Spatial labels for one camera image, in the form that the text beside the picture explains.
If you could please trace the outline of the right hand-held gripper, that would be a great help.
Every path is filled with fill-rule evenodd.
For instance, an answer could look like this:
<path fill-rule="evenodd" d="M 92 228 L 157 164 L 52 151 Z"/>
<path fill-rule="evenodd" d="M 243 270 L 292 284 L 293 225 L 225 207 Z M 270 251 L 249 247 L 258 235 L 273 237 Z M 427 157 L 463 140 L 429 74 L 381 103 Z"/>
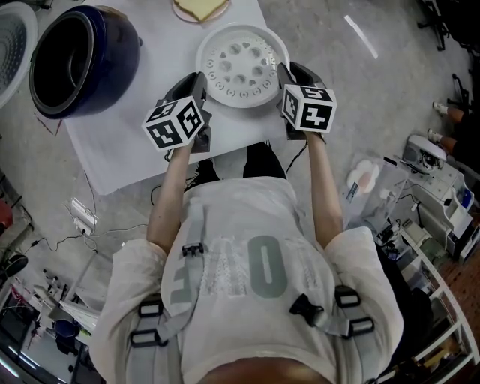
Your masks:
<path fill-rule="evenodd" d="M 338 103 L 320 76 L 292 61 L 278 65 L 277 78 L 281 96 L 277 108 L 286 122 L 287 139 L 304 140 L 307 132 L 329 133 Z"/>

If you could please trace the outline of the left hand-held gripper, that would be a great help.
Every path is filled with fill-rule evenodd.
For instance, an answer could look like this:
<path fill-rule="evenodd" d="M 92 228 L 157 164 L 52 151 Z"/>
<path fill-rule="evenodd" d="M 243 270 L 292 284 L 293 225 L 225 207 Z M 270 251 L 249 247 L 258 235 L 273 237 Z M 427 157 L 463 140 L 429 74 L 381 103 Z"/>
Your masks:
<path fill-rule="evenodd" d="M 189 145 L 193 152 L 210 151 L 212 114 L 203 108 L 206 88 L 203 72 L 190 73 L 147 112 L 142 129 L 159 152 Z"/>

